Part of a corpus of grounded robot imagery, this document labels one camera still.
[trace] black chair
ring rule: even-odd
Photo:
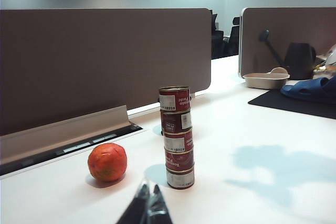
[[[217,14],[213,14],[212,10],[212,22],[211,22],[211,59],[218,59],[223,57],[223,37],[224,32],[220,30],[216,30],[216,17]]]
[[[231,34],[224,48],[224,57],[239,54],[239,17],[234,17]]]

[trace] can lid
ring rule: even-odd
[[[188,90],[188,86],[169,86],[169,87],[162,87],[159,88],[159,91],[181,91],[181,90]]]
[[[167,166],[166,166],[166,169],[169,171],[169,172],[173,172],[173,173],[187,173],[187,172],[190,172],[191,170],[194,169],[194,166],[195,166],[195,163],[193,164],[193,166],[188,169],[188,170],[171,170],[169,169]]]
[[[187,109],[187,110],[184,110],[184,111],[174,111],[174,112],[167,112],[167,111],[161,110],[162,114],[164,114],[164,115],[183,114],[183,113],[187,113],[189,111],[190,111],[190,108]]]
[[[164,150],[165,150],[167,153],[175,154],[175,155],[177,155],[177,154],[186,154],[186,153],[189,153],[189,152],[193,151],[193,150],[194,150],[194,146],[193,146],[190,150],[185,151],[185,152],[170,152],[170,151],[167,151],[166,148],[164,148]]]
[[[164,134],[167,134],[167,135],[183,135],[183,134],[186,134],[186,133],[189,133],[190,131],[192,131],[193,128],[191,127],[190,130],[188,131],[185,131],[185,132],[178,132],[178,133],[169,133],[169,132],[163,132]]]

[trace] black mat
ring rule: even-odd
[[[336,105],[300,101],[281,94],[280,90],[270,90],[248,104],[336,119]]]

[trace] desk surface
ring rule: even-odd
[[[119,183],[89,174],[91,149],[1,180],[1,223],[115,223],[141,179],[160,185],[174,223],[336,223],[336,121],[249,105],[265,90],[237,75],[237,56],[212,61],[212,84],[191,102],[195,185],[165,178],[158,109],[117,143]]]

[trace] can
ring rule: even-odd
[[[182,133],[192,128],[190,108],[181,112],[166,112],[161,110],[162,131],[167,133]]]
[[[194,166],[187,170],[171,170],[166,167],[167,183],[174,189],[187,189],[195,183]]]
[[[193,144],[192,128],[186,132],[163,132],[164,148],[169,152],[186,152],[191,150]]]
[[[171,170],[188,170],[194,165],[193,148],[187,152],[169,152],[165,149],[166,167]]]
[[[188,86],[170,86],[159,88],[160,109],[164,111],[185,111],[190,108]]]

